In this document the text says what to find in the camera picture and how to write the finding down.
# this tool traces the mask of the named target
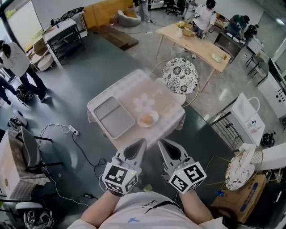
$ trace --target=metal tray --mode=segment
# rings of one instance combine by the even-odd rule
[[[135,119],[115,97],[105,100],[93,113],[112,139],[119,138],[135,124]]]

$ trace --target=floral cushion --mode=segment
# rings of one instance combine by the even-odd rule
[[[196,67],[184,58],[169,61],[163,69],[166,86],[178,94],[190,94],[198,85]]]

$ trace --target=black backpack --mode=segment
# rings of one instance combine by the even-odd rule
[[[23,85],[20,85],[16,90],[16,96],[20,103],[26,106],[26,103],[32,100],[33,93],[27,90]]]

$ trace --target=white t-shirt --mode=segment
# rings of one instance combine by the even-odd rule
[[[200,225],[193,223],[179,205],[156,192],[128,194],[120,199],[113,214],[100,229],[226,229],[222,218]],[[68,229],[96,229],[83,220],[75,221]]]
[[[196,8],[196,13],[200,15],[200,17],[194,19],[194,23],[201,29],[205,30],[209,24],[214,25],[215,24],[215,19],[216,19],[216,13],[213,14],[215,9],[208,10],[206,8],[206,5],[199,5]]]
[[[5,68],[10,69],[17,77],[21,77],[27,71],[30,60],[22,49],[14,42],[8,44],[11,49],[9,58],[2,53]]]

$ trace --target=wooden pallet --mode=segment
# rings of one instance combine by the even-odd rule
[[[124,32],[118,31],[109,25],[95,26],[90,28],[90,30],[94,33],[98,33],[101,37],[124,51],[138,44],[137,39]]]

